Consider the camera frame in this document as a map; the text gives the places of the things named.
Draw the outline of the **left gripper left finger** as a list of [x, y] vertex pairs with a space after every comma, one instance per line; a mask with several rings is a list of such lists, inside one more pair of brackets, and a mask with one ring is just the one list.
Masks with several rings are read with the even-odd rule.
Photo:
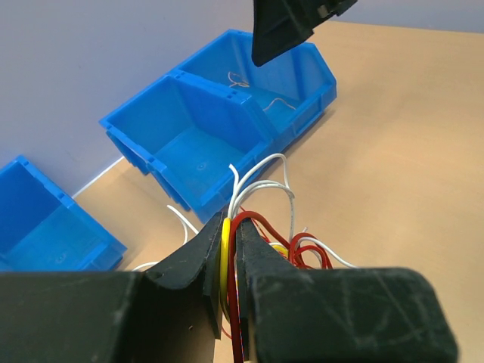
[[223, 213], [146, 271], [5, 272], [3, 362], [211, 362]]

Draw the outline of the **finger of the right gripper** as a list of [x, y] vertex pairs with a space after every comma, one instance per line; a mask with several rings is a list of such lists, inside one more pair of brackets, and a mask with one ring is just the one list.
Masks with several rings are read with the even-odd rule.
[[339, 17], [356, 0], [254, 0], [252, 61], [260, 67], [314, 34], [314, 28]]

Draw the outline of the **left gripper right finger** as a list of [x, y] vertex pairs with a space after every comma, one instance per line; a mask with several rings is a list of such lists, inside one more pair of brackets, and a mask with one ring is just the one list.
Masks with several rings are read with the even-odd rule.
[[408, 268], [298, 269], [251, 221], [236, 234], [244, 358], [254, 362], [456, 362], [429, 281]]

